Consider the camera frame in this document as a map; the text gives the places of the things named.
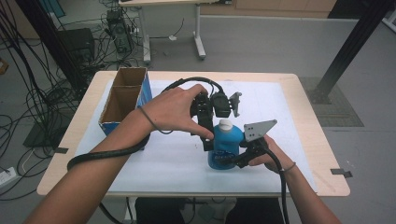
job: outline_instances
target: blue box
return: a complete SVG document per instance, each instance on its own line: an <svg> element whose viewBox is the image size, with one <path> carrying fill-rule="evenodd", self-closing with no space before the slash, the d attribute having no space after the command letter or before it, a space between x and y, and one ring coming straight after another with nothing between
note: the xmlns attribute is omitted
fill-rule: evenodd
<svg viewBox="0 0 396 224"><path fill-rule="evenodd" d="M109 135L131 111L151 99L147 68L120 68L99 118L103 132Z"/></svg>

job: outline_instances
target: white bottle cap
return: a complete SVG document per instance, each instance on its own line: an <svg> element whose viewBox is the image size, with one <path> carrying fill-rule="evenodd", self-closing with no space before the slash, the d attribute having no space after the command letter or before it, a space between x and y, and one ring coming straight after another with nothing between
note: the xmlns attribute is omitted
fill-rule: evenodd
<svg viewBox="0 0 396 224"><path fill-rule="evenodd" d="M227 133L233 128L233 124L228 119L221 119L219 128L222 132Z"/></svg>

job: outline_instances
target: black pole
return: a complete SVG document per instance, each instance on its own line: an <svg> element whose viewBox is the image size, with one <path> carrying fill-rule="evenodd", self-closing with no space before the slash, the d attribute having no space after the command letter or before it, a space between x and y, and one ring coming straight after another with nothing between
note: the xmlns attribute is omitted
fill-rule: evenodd
<svg viewBox="0 0 396 224"><path fill-rule="evenodd" d="M77 98L82 99L88 88L88 82L81 75L69 52L62 44L50 16L41 6L39 0L16 0L16 2L46 45L52 58L64 72L65 77L75 90Z"/></svg>
<svg viewBox="0 0 396 224"><path fill-rule="evenodd" d="M322 80L312 91L308 91L313 104L329 104L328 95L335 83L361 50L364 43L389 11L393 0L374 0L353 28L343 47L338 51Z"/></svg>

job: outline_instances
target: white paper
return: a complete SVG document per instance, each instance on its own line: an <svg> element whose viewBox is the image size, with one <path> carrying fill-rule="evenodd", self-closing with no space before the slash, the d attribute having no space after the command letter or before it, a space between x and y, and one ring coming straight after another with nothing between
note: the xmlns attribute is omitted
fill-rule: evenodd
<svg viewBox="0 0 396 224"><path fill-rule="evenodd" d="M158 95L171 81L150 81L153 96ZM181 87L187 89L195 84L188 82ZM281 86L271 82L221 81L219 84L230 97L236 91L242 92L239 114L230 120L243 131L243 125L276 119L277 125L268 132L278 145L297 162L308 183L316 190L299 136L294 127L286 99ZM203 84L211 92L209 85ZM103 97L92 116L76 152L84 154L95 147L106 136L99 127L111 81L107 84ZM214 118L214 125L219 123ZM162 134L153 132L145 150L133 154L123 166L109 192L129 192L144 194L278 194L281 191L279 175L267 170L265 166L235 167L219 171L207 164L207 152L204 152L198 136L189 133L173 132Z"/></svg>

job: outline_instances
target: hand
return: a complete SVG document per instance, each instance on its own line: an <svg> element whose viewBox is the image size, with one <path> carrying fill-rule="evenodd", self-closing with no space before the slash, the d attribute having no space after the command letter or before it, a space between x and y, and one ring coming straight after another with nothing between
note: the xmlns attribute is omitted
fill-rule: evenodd
<svg viewBox="0 0 396 224"><path fill-rule="evenodd" d="M293 165L293 161L289 158L288 155L276 144L275 140L268 136L267 134L264 136L265 141L268 144L269 149L277 156L282 165L282 168L288 168ZM251 160L248 164L250 166L256 166L260 164L265 164L265 166L276 172L277 168L275 162L271 159L268 154L262 155L260 157L256 157L255 159Z"/></svg>
<svg viewBox="0 0 396 224"><path fill-rule="evenodd" d="M207 93L199 84L188 90L176 87L164 91L144 105L143 109L162 131L183 131L205 139L213 139L212 132L195 123L190 117L191 102L201 92Z"/></svg>

